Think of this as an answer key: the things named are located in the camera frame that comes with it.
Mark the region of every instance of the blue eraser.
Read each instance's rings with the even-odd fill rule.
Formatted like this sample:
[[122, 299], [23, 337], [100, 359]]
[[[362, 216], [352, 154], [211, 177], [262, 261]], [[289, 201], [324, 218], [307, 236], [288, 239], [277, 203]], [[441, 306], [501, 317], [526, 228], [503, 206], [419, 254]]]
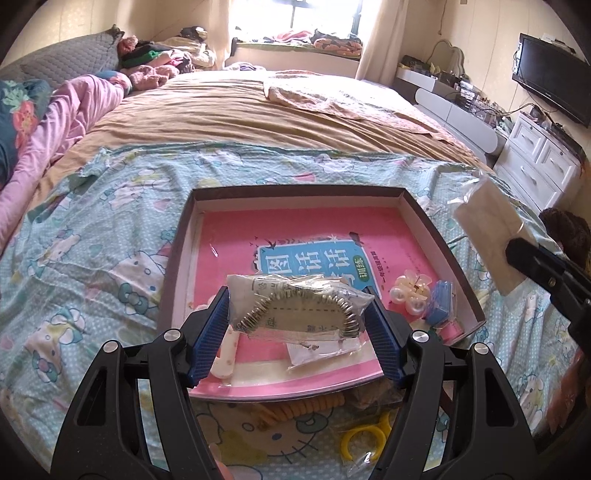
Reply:
[[453, 314], [453, 284], [439, 280], [431, 290], [431, 300], [425, 312], [425, 321], [435, 327]]

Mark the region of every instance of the metal screw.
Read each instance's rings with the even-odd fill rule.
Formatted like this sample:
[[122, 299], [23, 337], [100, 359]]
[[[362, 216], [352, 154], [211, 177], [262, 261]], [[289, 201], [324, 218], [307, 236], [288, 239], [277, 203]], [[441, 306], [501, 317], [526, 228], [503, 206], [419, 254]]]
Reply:
[[413, 340], [415, 342], [425, 343], [429, 340], [429, 335], [422, 330], [417, 330], [416, 332], [413, 332]]
[[488, 347], [484, 343], [477, 343], [474, 345], [474, 351], [481, 355], [486, 355], [488, 353]]
[[119, 344], [117, 342], [115, 342], [114, 340], [111, 340], [110, 342], [106, 342], [103, 345], [103, 350], [104, 350], [105, 353], [114, 352], [118, 348], [119, 348]]
[[179, 338], [181, 338], [180, 330], [171, 329], [168, 332], [165, 332], [165, 334], [164, 334], [164, 340], [166, 340], [167, 342], [174, 342], [175, 340], [178, 340]]

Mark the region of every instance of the beige sheet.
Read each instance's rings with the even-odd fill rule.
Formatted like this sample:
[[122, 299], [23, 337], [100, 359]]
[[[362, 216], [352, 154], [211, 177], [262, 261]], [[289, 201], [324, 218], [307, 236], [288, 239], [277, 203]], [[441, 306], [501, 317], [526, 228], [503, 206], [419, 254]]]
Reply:
[[103, 146], [234, 141], [347, 153], [410, 153], [489, 170], [474, 155], [427, 135], [275, 105], [263, 92], [266, 74], [184, 74], [157, 90], [126, 98], [46, 172], [30, 207], [44, 201], [63, 177], [85, 165]]

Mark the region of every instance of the scissors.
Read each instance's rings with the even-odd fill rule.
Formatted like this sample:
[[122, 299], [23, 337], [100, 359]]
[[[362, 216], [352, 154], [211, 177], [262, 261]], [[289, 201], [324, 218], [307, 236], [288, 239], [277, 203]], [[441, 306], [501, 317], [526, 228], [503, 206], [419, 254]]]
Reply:
[[349, 453], [349, 442], [351, 439], [361, 432], [368, 432], [371, 433], [375, 438], [376, 443], [376, 451], [371, 455], [369, 460], [373, 462], [377, 460], [379, 456], [382, 454], [384, 447], [386, 446], [386, 440], [392, 431], [392, 427], [390, 426], [390, 414], [394, 413], [394, 419], [396, 419], [396, 414], [398, 410], [386, 410], [379, 416], [379, 420], [377, 423], [369, 424], [369, 425], [360, 425], [358, 427], [352, 428], [348, 430], [340, 441], [340, 454], [343, 456], [345, 460], [349, 462], [353, 461], [353, 457]]

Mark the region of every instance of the window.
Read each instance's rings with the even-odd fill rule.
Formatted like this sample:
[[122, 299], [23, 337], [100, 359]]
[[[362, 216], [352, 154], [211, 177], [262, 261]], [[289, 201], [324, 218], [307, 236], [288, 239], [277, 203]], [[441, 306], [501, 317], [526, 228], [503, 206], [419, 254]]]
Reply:
[[316, 28], [367, 40], [378, 8], [379, 0], [236, 0], [232, 14], [241, 40]]

